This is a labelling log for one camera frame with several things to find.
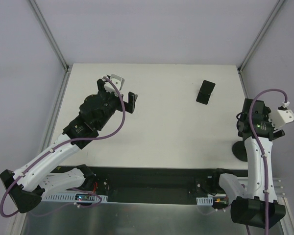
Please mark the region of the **black round-base phone stand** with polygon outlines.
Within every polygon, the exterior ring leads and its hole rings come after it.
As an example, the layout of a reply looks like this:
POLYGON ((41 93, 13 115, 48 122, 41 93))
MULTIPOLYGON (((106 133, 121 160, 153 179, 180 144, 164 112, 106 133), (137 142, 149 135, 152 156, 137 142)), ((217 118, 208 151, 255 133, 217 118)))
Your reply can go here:
POLYGON ((237 141, 232 145, 233 155, 242 162, 247 162, 247 152, 244 141, 237 141))

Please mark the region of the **black folding phone stand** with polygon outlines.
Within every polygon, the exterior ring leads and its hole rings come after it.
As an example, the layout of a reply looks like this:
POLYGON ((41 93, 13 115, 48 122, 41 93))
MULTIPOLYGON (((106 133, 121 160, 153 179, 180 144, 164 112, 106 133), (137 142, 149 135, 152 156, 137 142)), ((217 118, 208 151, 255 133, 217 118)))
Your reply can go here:
POLYGON ((207 105, 215 85, 213 82, 204 80, 196 97, 196 102, 207 105))

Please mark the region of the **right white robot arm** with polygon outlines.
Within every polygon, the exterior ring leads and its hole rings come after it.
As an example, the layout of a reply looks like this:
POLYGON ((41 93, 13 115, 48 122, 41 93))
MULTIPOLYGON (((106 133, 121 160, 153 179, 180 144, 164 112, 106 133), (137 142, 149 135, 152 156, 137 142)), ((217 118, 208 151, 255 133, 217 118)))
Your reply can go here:
POLYGON ((270 113, 270 108, 263 101, 246 98, 238 117, 238 136, 243 139, 247 156, 247 188, 243 188, 237 176, 230 173, 222 173, 211 180, 214 192, 225 192, 228 196, 234 223, 265 230, 286 214, 285 206, 278 204, 271 167, 272 142, 284 136, 285 132, 272 125, 270 113))

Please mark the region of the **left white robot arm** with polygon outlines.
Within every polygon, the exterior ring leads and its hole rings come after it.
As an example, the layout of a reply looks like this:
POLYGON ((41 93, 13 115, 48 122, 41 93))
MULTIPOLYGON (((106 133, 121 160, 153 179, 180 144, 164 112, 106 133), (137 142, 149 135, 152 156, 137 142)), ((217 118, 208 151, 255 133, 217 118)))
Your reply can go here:
POLYGON ((27 213, 50 195, 66 189, 90 190, 95 175, 86 165, 79 165, 64 173, 52 171, 68 157, 95 140, 104 140, 117 134, 124 125, 125 114, 133 113, 137 95, 129 92, 128 101, 121 93, 124 79, 115 74, 97 81, 98 92, 85 98, 73 119, 58 138, 24 166, 4 170, 0 179, 5 193, 0 202, 0 214, 9 218, 16 213, 27 213), (10 197, 16 212, 5 214, 4 202, 10 197))

